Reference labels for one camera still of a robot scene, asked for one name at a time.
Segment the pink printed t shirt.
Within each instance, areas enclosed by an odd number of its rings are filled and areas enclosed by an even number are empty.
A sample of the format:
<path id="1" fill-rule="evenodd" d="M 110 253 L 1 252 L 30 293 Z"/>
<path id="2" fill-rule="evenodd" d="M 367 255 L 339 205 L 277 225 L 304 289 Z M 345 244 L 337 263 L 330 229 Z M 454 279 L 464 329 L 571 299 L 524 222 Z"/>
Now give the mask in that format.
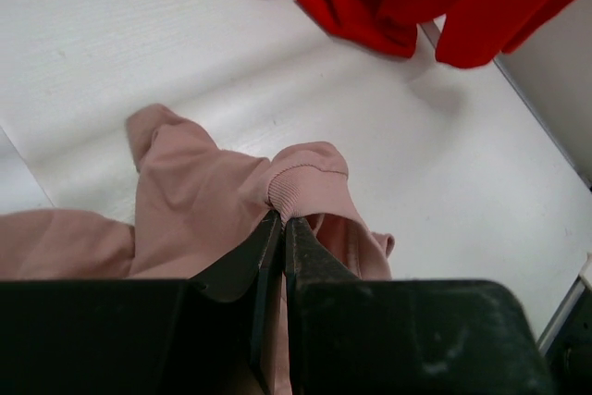
<path id="1" fill-rule="evenodd" d="M 394 241 L 371 231 L 348 188 L 348 168 L 329 143 L 293 145 L 271 159 L 216 146 L 198 124 L 150 105 L 126 124 L 138 171 L 135 220 L 40 209 L 1 218 L 5 281 L 192 278 L 243 243 L 265 215 L 282 231 L 275 379 L 290 393 L 286 227 L 309 224 L 315 238 L 356 277 L 389 278 Z"/>

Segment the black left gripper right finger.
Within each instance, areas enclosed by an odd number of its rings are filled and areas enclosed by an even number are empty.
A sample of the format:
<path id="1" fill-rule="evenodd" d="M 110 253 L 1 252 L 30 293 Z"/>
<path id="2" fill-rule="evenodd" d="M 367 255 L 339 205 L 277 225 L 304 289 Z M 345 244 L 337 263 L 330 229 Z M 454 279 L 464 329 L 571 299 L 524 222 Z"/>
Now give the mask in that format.
<path id="1" fill-rule="evenodd" d="M 363 280 L 286 227 L 296 394 L 550 394 L 521 304 L 489 280 Z"/>

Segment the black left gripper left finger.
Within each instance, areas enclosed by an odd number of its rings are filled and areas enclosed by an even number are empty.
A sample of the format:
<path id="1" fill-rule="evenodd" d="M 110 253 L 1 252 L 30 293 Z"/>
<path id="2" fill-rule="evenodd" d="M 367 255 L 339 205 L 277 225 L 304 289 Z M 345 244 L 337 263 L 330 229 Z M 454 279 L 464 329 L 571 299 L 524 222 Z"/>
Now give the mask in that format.
<path id="1" fill-rule="evenodd" d="M 5 394 L 270 394 L 282 225 L 186 279 L 5 281 Z"/>

